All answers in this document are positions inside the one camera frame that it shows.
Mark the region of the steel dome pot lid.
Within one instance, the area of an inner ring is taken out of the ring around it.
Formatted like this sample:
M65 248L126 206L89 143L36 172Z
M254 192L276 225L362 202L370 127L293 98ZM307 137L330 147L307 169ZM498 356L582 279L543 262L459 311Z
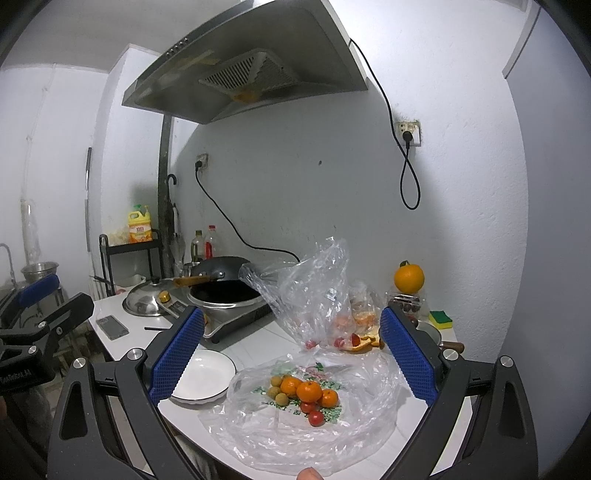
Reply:
M171 278L153 277L133 287L124 298L122 307L133 316L161 316L164 310L158 304L159 294L174 288Z

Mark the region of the large mandarin orange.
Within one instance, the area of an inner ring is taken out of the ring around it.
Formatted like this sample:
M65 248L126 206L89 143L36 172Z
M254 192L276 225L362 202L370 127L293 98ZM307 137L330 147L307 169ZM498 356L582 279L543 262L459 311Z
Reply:
M317 403L322 398L322 386L315 381L304 381L298 384L297 398L304 403Z

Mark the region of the right wall socket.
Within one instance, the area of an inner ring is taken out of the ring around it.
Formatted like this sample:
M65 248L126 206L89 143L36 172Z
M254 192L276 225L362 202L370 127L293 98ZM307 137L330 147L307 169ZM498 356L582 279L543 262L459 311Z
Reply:
M422 144L421 124L419 121L400 121L394 123L396 132L406 147L420 147Z

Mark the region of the crumpled clear plastic bag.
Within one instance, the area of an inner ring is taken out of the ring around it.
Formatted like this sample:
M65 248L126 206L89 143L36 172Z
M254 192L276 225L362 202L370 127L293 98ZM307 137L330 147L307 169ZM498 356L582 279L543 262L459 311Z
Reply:
M298 263L247 263L239 279L263 297L301 348L347 352L353 334L379 335L384 308L380 294L349 278L348 269L348 243L330 237Z

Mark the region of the oil bottle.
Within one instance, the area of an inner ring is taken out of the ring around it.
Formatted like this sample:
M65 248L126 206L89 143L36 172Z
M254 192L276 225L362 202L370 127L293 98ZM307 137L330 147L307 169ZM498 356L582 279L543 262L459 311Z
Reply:
M190 243L190 257L192 263L201 262L204 259L204 233L201 230L194 232Z

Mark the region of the steel induction cooker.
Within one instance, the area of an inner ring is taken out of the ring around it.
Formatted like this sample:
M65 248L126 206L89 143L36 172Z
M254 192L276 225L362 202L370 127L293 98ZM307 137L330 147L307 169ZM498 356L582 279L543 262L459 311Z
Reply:
M218 343L236 330L270 314L270 306L260 296L243 302L211 303L192 297L187 287L162 290L156 295L156 302L161 312L174 318L179 318L189 306L200 309L205 319L204 339L211 343Z

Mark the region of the tan longan fruit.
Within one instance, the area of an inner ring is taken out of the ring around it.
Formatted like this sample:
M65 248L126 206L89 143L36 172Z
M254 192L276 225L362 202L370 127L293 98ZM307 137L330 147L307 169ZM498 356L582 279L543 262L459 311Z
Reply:
M273 387L280 387L280 384L283 382L283 378L281 378L280 376L273 376L273 378L270 379L270 384L273 385Z
M270 387L269 390L267 390L266 394L271 398L274 399L276 398L277 395L280 394L280 388L279 387Z
M287 394L278 393L276 398L274 398L274 402L276 402L278 406L287 406L290 404L290 398L288 398Z

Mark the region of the flat printed plastic bag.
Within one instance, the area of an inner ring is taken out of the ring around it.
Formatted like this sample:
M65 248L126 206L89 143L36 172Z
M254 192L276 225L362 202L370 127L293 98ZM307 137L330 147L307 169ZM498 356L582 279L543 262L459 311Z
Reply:
M322 424L311 425L300 398L277 402L270 396L274 376L315 382L334 391L338 403L318 406ZM314 467L331 475L389 440L403 389L398 364L383 350L355 355L317 349L239 371L225 399L200 419L216 443L245 466L279 474Z

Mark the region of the yellow orange on box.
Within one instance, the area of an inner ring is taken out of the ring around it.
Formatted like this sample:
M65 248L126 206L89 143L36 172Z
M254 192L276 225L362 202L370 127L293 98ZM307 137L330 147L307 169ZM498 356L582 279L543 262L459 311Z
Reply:
M414 295L425 284L425 273L417 264L405 260L394 273L394 286L403 294Z

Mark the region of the red capped sauce bottle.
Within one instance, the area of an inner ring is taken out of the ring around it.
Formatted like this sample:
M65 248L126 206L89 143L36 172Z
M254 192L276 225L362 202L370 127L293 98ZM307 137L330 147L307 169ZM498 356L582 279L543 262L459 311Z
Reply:
M217 231L214 225L209 225L206 235L204 237L204 254L205 258L210 259L216 256L216 249L218 245Z

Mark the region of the small mandarin orange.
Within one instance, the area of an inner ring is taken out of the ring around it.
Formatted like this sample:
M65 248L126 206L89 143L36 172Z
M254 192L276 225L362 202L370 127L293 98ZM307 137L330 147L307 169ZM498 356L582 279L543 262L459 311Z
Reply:
M332 409L339 406L338 392L332 389L322 390L322 397L318 400L322 408Z

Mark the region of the steel range hood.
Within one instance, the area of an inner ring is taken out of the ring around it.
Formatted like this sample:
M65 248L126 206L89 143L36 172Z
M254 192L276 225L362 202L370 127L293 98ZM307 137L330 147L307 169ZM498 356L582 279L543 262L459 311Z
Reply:
M122 103L209 124L281 102L366 90L327 1L242 1L170 46Z

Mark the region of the white round plate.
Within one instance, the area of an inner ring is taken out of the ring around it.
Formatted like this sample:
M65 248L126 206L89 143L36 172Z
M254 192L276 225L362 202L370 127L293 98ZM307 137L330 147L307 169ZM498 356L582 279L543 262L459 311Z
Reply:
M214 402L225 395L235 374L235 362L228 356L197 348L170 399L184 405L204 405Z

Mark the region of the red cherry tomato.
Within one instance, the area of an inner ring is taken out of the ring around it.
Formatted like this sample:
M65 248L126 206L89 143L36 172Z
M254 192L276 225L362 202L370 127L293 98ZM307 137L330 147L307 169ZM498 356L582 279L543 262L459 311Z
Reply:
M321 427L325 424L325 415L322 413L322 411L312 410L308 414L308 423L310 423L313 427Z
M310 414L312 411L317 409L317 404L311 402L301 402L300 408L304 414Z

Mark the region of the steel saucepan with lid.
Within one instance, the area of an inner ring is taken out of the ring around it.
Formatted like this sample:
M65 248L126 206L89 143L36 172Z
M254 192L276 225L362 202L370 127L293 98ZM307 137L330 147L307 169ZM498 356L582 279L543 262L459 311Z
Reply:
M440 331L429 322L418 321L416 329L426 333L441 350L450 349L456 351L458 354L463 354L465 351L465 345L463 343L444 340Z

